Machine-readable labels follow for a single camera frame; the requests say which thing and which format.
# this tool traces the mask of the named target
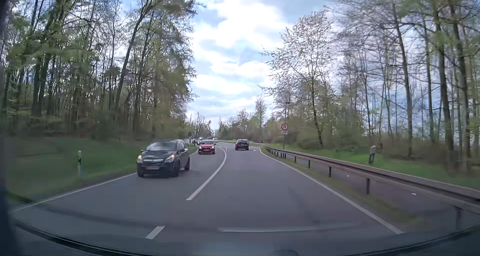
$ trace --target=blue sky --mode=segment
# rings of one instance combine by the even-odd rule
[[[217,128],[243,108],[253,112],[260,86],[272,84],[260,52],[281,46],[279,33],[300,16],[320,10],[328,0],[197,0],[191,34],[198,76],[191,87],[198,95],[188,116],[200,112]],[[124,0],[125,4],[135,0]],[[265,98],[271,104],[272,98]]]

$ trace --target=oncoming car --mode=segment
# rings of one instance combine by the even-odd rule
[[[161,140],[147,146],[137,158],[137,175],[160,173],[178,176],[180,170],[190,170],[188,148],[182,140]]]
[[[235,143],[235,150],[239,150],[239,149],[248,150],[248,147],[249,147],[248,140],[245,140],[245,139],[239,139]]]
[[[215,154],[215,143],[213,140],[202,140],[198,147],[198,154]]]

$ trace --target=road curve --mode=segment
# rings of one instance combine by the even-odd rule
[[[215,155],[192,155],[191,170],[177,178],[132,175],[14,215],[79,241],[91,235],[149,242],[346,241],[395,235],[344,199],[262,155],[259,147],[236,151],[232,144],[219,143],[217,148]]]

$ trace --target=asphalt road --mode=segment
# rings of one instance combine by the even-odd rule
[[[287,159],[294,160],[293,156],[287,155]],[[308,167],[308,160],[297,158],[297,163]],[[311,161],[312,170],[328,175],[328,164],[318,161]],[[332,177],[340,179],[344,184],[359,191],[365,191],[365,178],[355,174],[342,171],[337,168],[332,169]],[[370,194],[375,195],[388,205],[396,209],[401,209],[405,214],[415,216],[423,221],[423,226],[417,228],[418,225],[405,225],[404,230],[408,232],[423,231],[426,226],[429,229],[437,229],[440,231],[455,231],[456,227],[468,228],[472,225],[479,225],[480,218],[467,212],[462,213],[461,222],[456,224],[457,213],[454,207],[432,200],[423,196],[415,190],[399,189],[390,185],[386,185],[372,180],[370,182]]]
[[[374,244],[399,236],[395,226],[259,147],[216,148],[215,155],[191,155],[190,171],[179,177],[132,174],[13,215],[54,235],[143,253],[163,242]]]

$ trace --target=grass verge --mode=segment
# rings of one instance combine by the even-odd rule
[[[273,143],[268,144],[275,148],[283,148],[282,144]],[[285,145],[285,149],[298,151],[303,153],[309,153],[312,155],[318,155],[322,157],[332,158],[336,160],[354,162],[358,164],[368,164],[369,154],[357,153],[357,152],[336,152],[331,149],[310,150],[302,149],[296,145]],[[405,173],[418,177],[423,177],[431,180],[450,183],[458,186],[470,187],[480,190],[480,178],[478,175],[465,175],[456,174],[452,175],[447,172],[445,167],[438,164],[427,164],[418,161],[402,161],[389,159],[381,154],[375,155],[375,162],[372,165],[380,169],[385,169],[398,173]]]
[[[35,137],[8,139],[12,156],[7,186],[12,195],[42,199],[136,171],[141,141]],[[188,145],[189,154],[197,148]],[[81,176],[77,154],[81,150]]]
[[[406,211],[402,210],[400,207],[396,206],[393,203],[386,202],[373,194],[364,194],[352,188],[346,184],[343,180],[340,180],[335,177],[328,177],[322,173],[319,173],[315,170],[309,169],[307,167],[301,166],[295,163],[293,160],[282,159],[277,157],[267,151],[265,147],[261,147],[263,154],[275,158],[278,161],[285,162],[286,164],[302,171],[303,173],[308,174],[314,179],[326,184],[335,191],[341,193],[345,197],[354,201],[355,203],[363,206],[368,209],[370,212],[377,214],[383,219],[387,220],[390,223],[393,223],[395,226],[400,226],[402,230],[406,232],[418,231],[418,230],[428,230],[433,229],[434,226],[429,222],[425,221],[421,217],[411,215]]]

